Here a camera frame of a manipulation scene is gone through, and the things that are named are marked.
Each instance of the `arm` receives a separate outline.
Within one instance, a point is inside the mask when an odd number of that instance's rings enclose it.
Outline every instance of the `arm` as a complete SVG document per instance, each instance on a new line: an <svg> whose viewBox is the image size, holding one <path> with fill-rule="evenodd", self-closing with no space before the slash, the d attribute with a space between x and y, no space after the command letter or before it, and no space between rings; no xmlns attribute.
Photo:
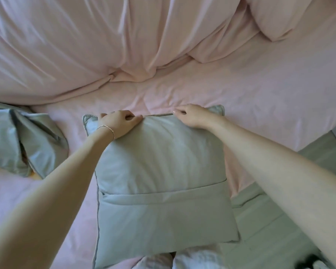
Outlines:
<svg viewBox="0 0 336 269"><path fill-rule="evenodd" d="M298 153L197 105L175 115L209 130L238 158L263 190L336 265L336 175Z"/></svg>
<svg viewBox="0 0 336 269"><path fill-rule="evenodd" d="M101 114L119 138L142 120L128 111ZM49 268L63 243L113 133L101 127L58 166L0 227L0 269Z"/></svg>

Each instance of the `bracelet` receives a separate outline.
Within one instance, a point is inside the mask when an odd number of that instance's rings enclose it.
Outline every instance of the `bracelet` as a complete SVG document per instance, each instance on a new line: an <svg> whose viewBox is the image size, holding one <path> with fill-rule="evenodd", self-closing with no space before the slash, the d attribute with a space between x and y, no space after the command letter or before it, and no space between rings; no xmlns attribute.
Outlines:
<svg viewBox="0 0 336 269"><path fill-rule="evenodd" d="M112 130L112 128L110 128L109 126L106 126L105 124L103 124L103 125L101 125L101 126L99 126L99 127L97 127L97 129L99 129L100 127L107 127L110 131L112 131L112 133L113 133L113 140L115 140L116 139L116 136L115 136L115 132Z"/></svg>

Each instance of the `pink bed sheet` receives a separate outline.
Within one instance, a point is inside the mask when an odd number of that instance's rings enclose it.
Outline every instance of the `pink bed sheet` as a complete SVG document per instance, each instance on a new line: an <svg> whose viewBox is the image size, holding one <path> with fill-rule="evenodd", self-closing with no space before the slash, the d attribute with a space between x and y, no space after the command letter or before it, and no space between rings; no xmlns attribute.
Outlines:
<svg viewBox="0 0 336 269"><path fill-rule="evenodd" d="M258 34L224 59L185 60L142 83L108 83L34 110L50 114L74 151L86 138L81 121L86 113L157 114L184 103L222 104L233 122L296 151L331 130L336 125L336 0L313 0L287 40L271 43ZM235 195L252 179L227 149L226 162ZM0 171L0 222L39 183ZM91 268L96 210L92 180L52 268Z"/></svg>

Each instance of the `pajama pants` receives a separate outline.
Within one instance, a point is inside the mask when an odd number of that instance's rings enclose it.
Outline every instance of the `pajama pants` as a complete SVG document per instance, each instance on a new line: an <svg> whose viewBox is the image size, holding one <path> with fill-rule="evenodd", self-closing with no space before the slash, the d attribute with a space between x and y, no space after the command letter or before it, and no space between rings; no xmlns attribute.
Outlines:
<svg viewBox="0 0 336 269"><path fill-rule="evenodd" d="M132 269L228 269L220 246L197 246L177 251L174 259L163 253L143 257Z"/></svg>

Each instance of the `floor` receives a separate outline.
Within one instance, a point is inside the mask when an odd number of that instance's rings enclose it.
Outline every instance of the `floor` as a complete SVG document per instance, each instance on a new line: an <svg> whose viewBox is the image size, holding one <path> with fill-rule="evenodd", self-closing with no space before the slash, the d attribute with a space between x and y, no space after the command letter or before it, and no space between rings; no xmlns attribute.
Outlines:
<svg viewBox="0 0 336 269"><path fill-rule="evenodd" d="M299 152L336 174L336 138L329 132ZM222 244L233 269L292 269L317 247L256 184L232 200L242 240Z"/></svg>

